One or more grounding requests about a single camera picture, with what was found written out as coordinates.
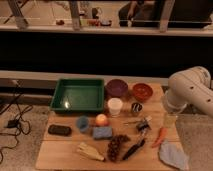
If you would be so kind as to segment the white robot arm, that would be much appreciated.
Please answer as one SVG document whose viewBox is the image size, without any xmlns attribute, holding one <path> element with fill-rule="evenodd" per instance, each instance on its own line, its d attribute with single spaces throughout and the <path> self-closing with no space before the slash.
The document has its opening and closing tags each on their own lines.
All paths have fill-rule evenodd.
<svg viewBox="0 0 213 171">
<path fill-rule="evenodd" d="M 169 77 L 168 87 L 162 97 L 163 107 L 168 113 L 181 113 L 192 104 L 213 118 L 211 75 L 206 68 L 196 66 L 176 72 Z"/>
</svg>

